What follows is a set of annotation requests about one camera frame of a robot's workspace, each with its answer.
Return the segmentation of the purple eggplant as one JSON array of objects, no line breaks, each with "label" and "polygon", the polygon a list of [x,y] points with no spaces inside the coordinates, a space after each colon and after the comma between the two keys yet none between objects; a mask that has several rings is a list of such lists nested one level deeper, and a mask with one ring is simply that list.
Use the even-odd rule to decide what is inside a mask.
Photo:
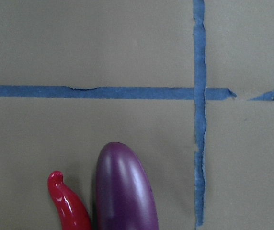
[{"label": "purple eggplant", "polygon": [[103,147],[95,182],[98,229],[159,229],[148,177],[137,155],[127,145],[110,142]]}]

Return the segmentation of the red chili pepper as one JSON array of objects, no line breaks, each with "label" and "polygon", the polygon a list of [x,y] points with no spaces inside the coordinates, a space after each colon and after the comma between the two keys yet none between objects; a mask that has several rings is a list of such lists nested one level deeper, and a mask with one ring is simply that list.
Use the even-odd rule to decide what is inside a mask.
[{"label": "red chili pepper", "polygon": [[47,180],[47,187],[63,230],[92,229],[87,209],[78,195],[64,183],[62,172],[51,172]]}]

